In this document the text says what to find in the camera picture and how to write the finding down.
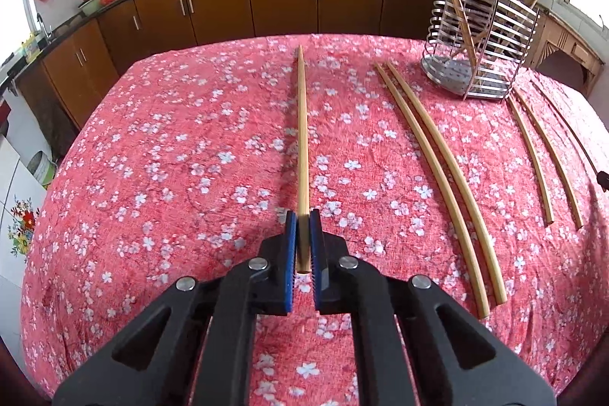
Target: pink floral tablecloth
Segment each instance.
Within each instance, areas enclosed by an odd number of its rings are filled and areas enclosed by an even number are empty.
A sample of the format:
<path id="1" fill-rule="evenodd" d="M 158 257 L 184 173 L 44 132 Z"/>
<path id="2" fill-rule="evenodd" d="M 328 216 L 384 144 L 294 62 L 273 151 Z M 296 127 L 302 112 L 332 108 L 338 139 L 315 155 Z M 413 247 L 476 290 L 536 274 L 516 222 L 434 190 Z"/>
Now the pink floral tablecloth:
<path id="1" fill-rule="evenodd" d="M 421 42 L 335 35 L 169 52 L 120 79 L 66 156 L 36 226 L 21 308 L 33 377 L 52 394 L 181 275 L 223 275 L 283 229 L 297 200 L 299 43 L 307 64 L 311 206 L 321 210 L 325 230 L 387 275 L 430 275 L 475 314 L 438 186 L 371 65 L 390 59 L 444 134 L 494 237 L 509 300 L 495 307 L 490 297 L 486 326 L 557 393 L 564 389 L 609 322 L 608 201 L 529 79 L 550 93 L 607 170 L 609 134 L 598 116 L 559 83 L 534 72 L 520 79 L 568 168 L 585 222 L 577 231 L 528 122 L 555 210 L 547 228 L 506 105 L 462 102 L 435 86 L 419 67 Z M 480 252 L 479 260 L 491 294 Z M 357 404 L 349 316 L 320 317 L 309 276 L 297 277 L 289 317 L 258 320 L 251 384 L 256 406 Z"/>

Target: curved bamboo strip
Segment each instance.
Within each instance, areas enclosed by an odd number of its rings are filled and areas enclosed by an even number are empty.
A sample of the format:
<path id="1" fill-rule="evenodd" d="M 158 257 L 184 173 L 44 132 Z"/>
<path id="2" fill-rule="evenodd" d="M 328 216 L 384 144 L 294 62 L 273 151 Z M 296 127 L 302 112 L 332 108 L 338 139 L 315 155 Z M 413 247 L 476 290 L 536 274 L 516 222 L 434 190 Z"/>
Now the curved bamboo strip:
<path id="1" fill-rule="evenodd" d="M 579 205 L 577 204 L 577 200 L 575 198 L 575 193 L 573 192 L 573 186 L 571 186 L 571 182 L 569 181 L 569 178 L 567 177 L 566 173 L 564 172 L 564 168 L 563 168 L 563 165 L 560 163 L 558 154 L 556 154 L 556 150 L 552 146 L 552 143 L 550 143 L 550 138 L 547 137 L 546 132 L 541 127 L 541 124 L 537 120 L 537 117 L 535 117 L 535 114 L 533 114 L 533 111 L 532 111 L 531 107 L 529 106 L 529 104 L 526 102 L 526 100 L 522 97 L 522 95 L 520 95 L 520 93 L 515 88 L 513 89 L 513 91 L 514 91 L 514 95 L 516 95 L 516 97 L 518 98 L 520 103 L 523 105 L 523 107 L 527 111 L 527 114 L 529 115 L 531 122 L 537 128 L 537 131 L 539 132 L 541 139 L 543 140 L 543 142 L 546 145 L 547 151 L 549 152 L 550 157 L 552 158 L 552 162 L 556 166 L 558 175 L 560 176 L 560 179 L 563 182 L 564 191 L 566 192 L 567 199 L 569 200 L 569 204 L 571 205 L 571 212 L 573 213 L 573 218 L 575 220 L 575 226 L 577 227 L 577 229 L 581 229 L 583 227 L 582 213 L 579 210 Z"/>
<path id="2" fill-rule="evenodd" d="M 525 139 L 525 143 L 527 144 L 527 148 L 529 149 L 529 156 L 531 156 L 531 162 L 533 163 L 533 167 L 535 168 L 535 175 L 537 175 L 537 182 L 539 183 L 539 187 L 541 188 L 541 199 L 543 200 L 543 209 L 546 212 L 546 224 L 550 225 L 554 222 L 554 211 L 552 208 L 552 202 L 550 202 L 550 195 L 547 191 L 546 178 L 543 175 L 543 171 L 541 170 L 541 164 L 539 162 L 539 157 L 537 157 L 537 152 L 535 151 L 535 147 L 533 146 L 533 142 L 531 141 L 531 135 L 529 134 L 525 122 L 523 121 L 522 116 L 520 116 L 520 112 L 518 112 L 518 108 L 514 103 L 512 97 L 507 97 L 507 104 L 512 110 L 514 114 L 514 119 L 516 119 L 516 123 L 520 128 L 521 133 L 523 134 L 523 139 Z"/>
<path id="3" fill-rule="evenodd" d="M 461 210 L 459 210 L 459 205 L 457 204 L 457 200 L 455 199 L 454 193 L 451 190 L 450 185 L 448 184 L 448 178 L 442 170 L 442 166 L 440 166 L 438 157 L 435 156 L 435 153 L 431 148 L 431 145 L 427 137 L 425 136 L 425 133 L 423 132 L 418 121 L 416 121 L 415 116 L 414 114 L 412 114 L 412 111 L 408 107 L 408 104 L 404 100 L 404 97 L 402 97 L 400 95 L 400 92 L 398 92 L 398 89 L 395 88 L 395 85 L 391 82 L 385 70 L 377 63 L 375 63 L 375 67 L 377 71 L 379 71 L 385 84 L 388 86 L 389 91 L 391 91 L 392 95 L 394 96 L 395 102 L 398 104 L 398 107 L 406 118 L 406 121 L 412 129 L 416 140 L 419 142 L 421 150 L 425 155 L 425 158 L 427 159 L 427 162 L 434 174 L 435 180 L 438 182 L 440 192 L 442 193 L 442 197 L 446 202 L 448 213 L 451 216 L 451 220 L 453 221 L 455 231 L 459 238 L 459 244 L 461 245 L 461 250 L 465 259 L 465 265 L 467 265 L 467 271 L 470 275 L 470 283 L 471 288 L 474 292 L 474 298 L 476 300 L 478 316 L 479 318 L 488 317 L 490 309 L 488 305 L 488 297 L 486 296 L 486 291 L 484 288 L 484 281 L 482 280 L 482 273 L 480 272 L 480 266 L 478 265 L 476 253 L 474 252 L 474 246 L 471 243 L 470 233 L 468 232 L 467 226 L 465 225 L 465 220 L 463 218 L 463 215 L 461 214 Z"/>
<path id="4" fill-rule="evenodd" d="M 457 164 L 455 160 L 455 156 L 451 152 L 448 147 L 444 137 L 438 130 L 438 127 L 435 125 L 434 120 L 427 113 L 421 101 L 412 91 L 410 86 L 404 81 L 402 75 L 395 69 L 394 65 L 389 61 L 386 62 L 389 70 L 394 74 L 398 83 L 402 87 L 406 97 L 412 103 L 412 106 L 415 108 L 418 115 L 421 117 L 422 122 L 425 124 L 425 127 L 429 130 L 429 134 L 435 141 L 435 144 L 438 146 L 440 153 L 444 157 L 444 160 L 448 164 L 448 168 L 453 175 L 454 181 L 459 187 L 459 191 L 463 196 L 465 201 L 465 205 L 467 206 L 467 210 L 470 213 L 471 221 L 476 228 L 476 234 L 478 235 L 478 241 L 480 242 L 480 247 L 482 248 L 482 252 L 484 253 L 484 258 L 486 260 L 486 266 L 488 266 L 488 273 L 490 275 L 495 300 L 497 304 L 503 304 L 507 301 L 507 294 L 505 292 L 505 283 L 503 282 L 503 276 L 501 275 L 501 267 L 499 266 L 499 262 L 497 261 L 497 255 L 494 252 L 493 244 L 491 242 L 491 235 L 488 233 L 488 229 L 486 228 L 486 223 L 482 217 L 482 213 L 480 212 L 480 208 L 476 203 L 476 199 L 474 198 L 473 193 L 471 192 L 470 186 L 468 185 L 467 179 L 463 175 L 461 167 Z"/>

